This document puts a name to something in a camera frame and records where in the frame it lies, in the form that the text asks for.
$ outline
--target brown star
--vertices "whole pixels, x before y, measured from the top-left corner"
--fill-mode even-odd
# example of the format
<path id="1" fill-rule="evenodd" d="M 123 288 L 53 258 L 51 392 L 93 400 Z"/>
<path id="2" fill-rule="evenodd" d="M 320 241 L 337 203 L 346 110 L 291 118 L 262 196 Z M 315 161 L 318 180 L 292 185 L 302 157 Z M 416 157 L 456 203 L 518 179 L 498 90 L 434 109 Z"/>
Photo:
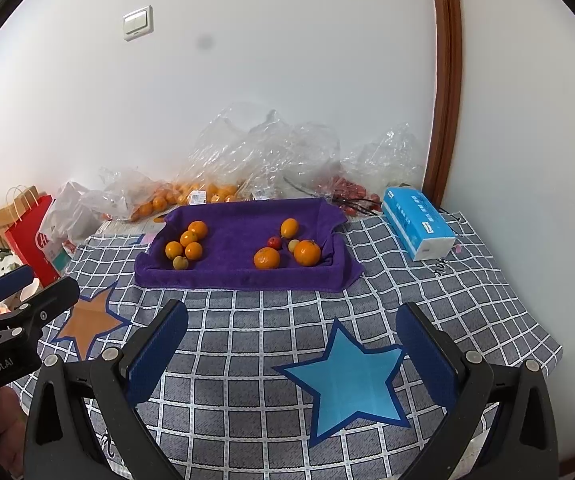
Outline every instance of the brown star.
<path id="1" fill-rule="evenodd" d="M 91 298 L 81 296 L 70 311 L 70 317 L 52 342 L 73 340 L 79 359 L 87 359 L 94 341 L 130 322 L 117 316 L 108 307 L 115 283 Z"/>

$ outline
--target wooden door frame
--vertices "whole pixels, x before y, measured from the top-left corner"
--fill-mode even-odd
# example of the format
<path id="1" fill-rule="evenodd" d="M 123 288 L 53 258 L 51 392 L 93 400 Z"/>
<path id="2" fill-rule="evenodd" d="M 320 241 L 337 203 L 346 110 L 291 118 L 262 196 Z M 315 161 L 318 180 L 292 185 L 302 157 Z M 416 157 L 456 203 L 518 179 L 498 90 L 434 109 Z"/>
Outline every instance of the wooden door frame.
<path id="1" fill-rule="evenodd" d="M 463 79 L 461 0 L 434 0 L 437 19 L 437 82 L 423 192 L 440 206 L 456 141 Z"/>

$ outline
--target light switch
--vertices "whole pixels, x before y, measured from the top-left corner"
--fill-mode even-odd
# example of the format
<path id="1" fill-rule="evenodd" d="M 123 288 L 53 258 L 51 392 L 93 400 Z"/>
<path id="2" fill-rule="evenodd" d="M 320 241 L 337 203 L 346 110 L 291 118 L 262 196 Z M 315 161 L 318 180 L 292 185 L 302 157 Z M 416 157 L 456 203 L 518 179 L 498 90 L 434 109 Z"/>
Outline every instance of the light switch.
<path id="1" fill-rule="evenodd" d="M 152 7 L 134 10 L 123 16 L 123 39 L 133 40 L 152 32 Z"/>

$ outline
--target blue gripper pad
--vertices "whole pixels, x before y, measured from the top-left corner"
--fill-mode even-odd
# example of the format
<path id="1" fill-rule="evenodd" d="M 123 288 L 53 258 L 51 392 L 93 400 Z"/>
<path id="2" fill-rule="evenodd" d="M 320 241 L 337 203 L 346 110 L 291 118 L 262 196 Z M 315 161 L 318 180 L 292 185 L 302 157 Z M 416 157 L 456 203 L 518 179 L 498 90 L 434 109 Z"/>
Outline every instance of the blue gripper pad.
<path id="1" fill-rule="evenodd" d="M 170 314 L 152 333 L 128 370 L 128 387 L 125 396 L 130 406 L 134 408 L 150 398 L 156 383 L 164 373 L 187 330 L 188 310 L 181 301 L 177 301 Z"/>
<path id="2" fill-rule="evenodd" d="M 458 398 L 454 368 L 406 304 L 402 304 L 396 313 L 396 333 L 432 400 L 451 410 Z"/>
<path id="3" fill-rule="evenodd" d="M 0 276 L 0 301 L 29 285 L 33 279 L 34 271 L 29 265 L 17 267 L 11 272 Z"/>

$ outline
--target screw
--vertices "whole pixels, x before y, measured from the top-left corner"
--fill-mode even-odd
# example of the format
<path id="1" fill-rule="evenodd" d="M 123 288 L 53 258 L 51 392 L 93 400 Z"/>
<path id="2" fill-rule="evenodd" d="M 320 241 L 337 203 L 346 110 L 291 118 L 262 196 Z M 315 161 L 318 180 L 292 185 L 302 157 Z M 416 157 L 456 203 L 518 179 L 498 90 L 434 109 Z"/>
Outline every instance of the screw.
<path id="1" fill-rule="evenodd" d="M 473 365 L 478 365 L 483 362 L 483 356 L 474 350 L 470 350 L 469 352 L 467 352 L 465 354 L 465 358 Z"/>
<path id="2" fill-rule="evenodd" d="M 527 368 L 531 372 L 538 372 L 541 369 L 538 363 L 533 359 L 528 359 L 527 361 L 525 361 L 525 368 Z"/>
<path id="3" fill-rule="evenodd" d="M 43 361 L 43 364 L 46 366 L 54 366 L 56 363 L 58 363 L 58 356 L 56 354 L 50 354 Z"/>
<path id="4" fill-rule="evenodd" d="M 101 354 L 106 361 L 114 361 L 117 357 L 119 357 L 119 349 L 111 346 L 110 348 L 104 349 L 103 353 Z"/>

